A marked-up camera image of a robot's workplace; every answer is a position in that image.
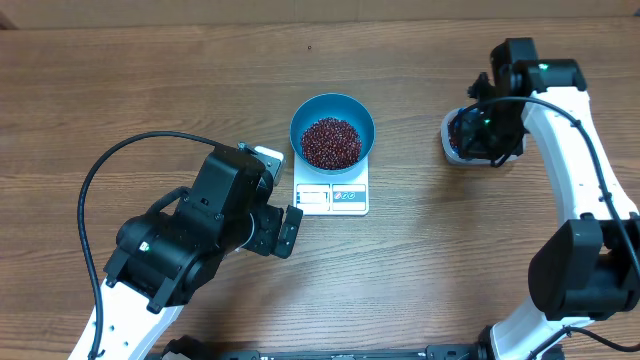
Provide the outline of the blue plastic scoop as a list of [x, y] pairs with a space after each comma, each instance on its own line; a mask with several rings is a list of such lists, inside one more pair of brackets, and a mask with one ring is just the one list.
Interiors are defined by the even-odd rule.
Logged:
[[481, 113], [478, 109], [473, 109], [468, 112], [464, 112], [463, 108], [459, 109], [458, 117], [454, 125], [456, 131], [464, 131], [469, 126], [473, 127]]

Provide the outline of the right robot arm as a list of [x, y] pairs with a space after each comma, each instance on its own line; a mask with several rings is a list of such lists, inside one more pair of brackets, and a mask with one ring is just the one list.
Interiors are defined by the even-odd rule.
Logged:
[[532, 138], [542, 155], [558, 230], [532, 258], [528, 297], [472, 344], [430, 345], [430, 359], [560, 359], [561, 342], [639, 301], [639, 210], [608, 161], [586, 80], [572, 59], [542, 59], [530, 38], [508, 38], [491, 72], [469, 88], [472, 104], [441, 125], [454, 165], [498, 168]]

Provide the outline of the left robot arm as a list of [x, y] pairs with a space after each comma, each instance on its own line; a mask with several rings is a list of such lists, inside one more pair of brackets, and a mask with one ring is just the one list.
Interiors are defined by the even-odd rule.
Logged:
[[217, 146], [192, 187], [179, 187], [125, 222], [73, 359], [143, 359], [193, 294], [237, 249], [288, 258], [303, 213], [269, 205], [282, 153]]

